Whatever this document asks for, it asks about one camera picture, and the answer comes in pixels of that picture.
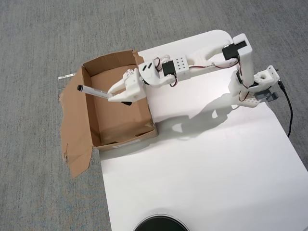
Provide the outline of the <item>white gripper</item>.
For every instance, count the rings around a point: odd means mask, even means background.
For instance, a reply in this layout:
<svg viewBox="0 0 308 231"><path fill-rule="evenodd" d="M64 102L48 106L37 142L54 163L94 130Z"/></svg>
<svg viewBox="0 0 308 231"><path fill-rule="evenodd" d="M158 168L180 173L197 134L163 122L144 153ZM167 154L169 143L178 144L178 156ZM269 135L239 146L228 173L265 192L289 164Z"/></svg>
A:
<svg viewBox="0 0 308 231"><path fill-rule="evenodd" d="M146 97L145 84L142 81L138 69L128 69L122 79L116 82L109 90L112 95L117 91L126 88L125 92L113 95L108 98L109 102L135 102Z"/></svg>

